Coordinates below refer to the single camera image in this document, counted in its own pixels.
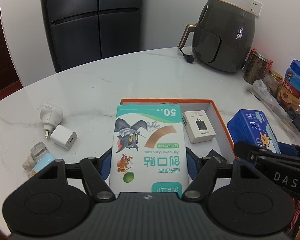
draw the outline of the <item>power plug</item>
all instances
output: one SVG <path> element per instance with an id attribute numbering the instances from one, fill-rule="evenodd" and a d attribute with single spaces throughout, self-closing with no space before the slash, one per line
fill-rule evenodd
<path id="1" fill-rule="evenodd" d="M 53 130 L 63 119 L 63 110 L 48 103 L 44 103 L 41 107 L 40 119 L 45 129 L 45 137 L 48 138 Z"/>

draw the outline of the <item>white usb charger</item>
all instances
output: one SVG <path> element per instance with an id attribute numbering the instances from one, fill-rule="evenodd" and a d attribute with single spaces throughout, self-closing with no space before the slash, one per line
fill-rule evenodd
<path id="1" fill-rule="evenodd" d="M 53 133 L 50 135 L 50 139 L 64 149 L 70 150 L 75 140 L 77 139 L 77 134 L 68 128 L 58 125 Z"/>

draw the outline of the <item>blue jar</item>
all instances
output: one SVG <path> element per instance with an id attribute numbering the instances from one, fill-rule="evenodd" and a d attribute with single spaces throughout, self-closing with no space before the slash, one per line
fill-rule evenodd
<path id="1" fill-rule="evenodd" d="M 277 99 L 285 110 L 291 106 L 296 113 L 300 111 L 300 61 L 292 60 Z"/>

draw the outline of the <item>white wall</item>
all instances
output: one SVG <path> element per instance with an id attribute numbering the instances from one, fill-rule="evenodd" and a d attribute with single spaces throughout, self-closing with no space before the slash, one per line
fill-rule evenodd
<path id="1" fill-rule="evenodd" d="M 245 6 L 245 0 L 226 0 Z M 253 48 L 266 53 L 282 75 L 292 59 L 300 60 L 300 0 L 256 0 L 263 3 L 256 20 Z M 176 47 L 184 28 L 196 23 L 207 0 L 143 0 L 143 49 Z M 192 36 L 186 45 L 190 46 Z"/>
<path id="2" fill-rule="evenodd" d="M 0 0 L 2 27 L 23 86 L 55 74 L 40 0 Z"/>

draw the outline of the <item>glass jar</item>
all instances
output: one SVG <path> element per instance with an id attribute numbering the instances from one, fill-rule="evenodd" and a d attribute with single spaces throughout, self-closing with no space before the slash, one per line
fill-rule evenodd
<path id="1" fill-rule="evenodd" d="M 274 70 L 269 70 L 269 72 L 265 73 L 263 82 L 266 85 L 267 89 L 273 92 L 275 96 L 277 96 L 277 93 L 283 83 L 283 77 Z"/>
<path id="2" fill-rule="evenodd" d="M 254 81 L 264 77 L 266 68 L 268 67 L 270 59 L 267 55 L 260 51 L 255 51 L 250 60 L 248 67 L 244 73 L 244 80 L 253 85 Z"/>

